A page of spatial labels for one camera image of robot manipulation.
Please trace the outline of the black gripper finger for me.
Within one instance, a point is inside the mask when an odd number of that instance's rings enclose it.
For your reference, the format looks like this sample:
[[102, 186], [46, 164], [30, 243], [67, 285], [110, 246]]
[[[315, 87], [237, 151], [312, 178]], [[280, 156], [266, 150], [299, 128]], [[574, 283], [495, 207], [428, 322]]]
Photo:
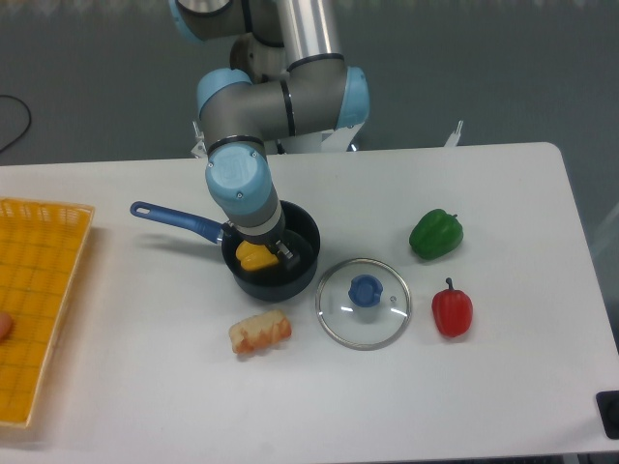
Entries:
[[278, 258], [281, 266], [287, 271], [294, 269], [300, 262], [299, 253], [282, 240], [271, 245], [271, 252]]

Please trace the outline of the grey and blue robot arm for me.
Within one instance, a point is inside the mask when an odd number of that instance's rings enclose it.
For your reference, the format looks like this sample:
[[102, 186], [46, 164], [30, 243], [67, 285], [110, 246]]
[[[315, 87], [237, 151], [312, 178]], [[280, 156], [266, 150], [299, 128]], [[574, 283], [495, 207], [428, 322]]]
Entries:
[[344, 61], [330, 1], [172, 1], [176, 27], [201, 43], [251, 38], [275, 52], [260, 76], [246, 67], [211, 71], [196, 89], [208, 158], [208, 190], [242, 239], [264, 245], [286, 266], [299, 260], [285, 243], [287, 224], [265, 144], [362, 125], [369, 115], [363, 71]]

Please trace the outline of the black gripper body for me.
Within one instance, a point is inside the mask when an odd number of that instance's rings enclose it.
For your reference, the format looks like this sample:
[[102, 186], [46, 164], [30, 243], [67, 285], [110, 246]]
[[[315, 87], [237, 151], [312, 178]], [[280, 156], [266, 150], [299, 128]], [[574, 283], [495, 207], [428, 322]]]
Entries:
[[240, 226], [231, 221], [222, 225], [225, 236], [225, 245], [235, 251], [242, 242], [253, 245], [273, 247], [280, 241], [285, 229], [285, 220], [281, 219], [274, 224], [260, 224], [254, 227]]

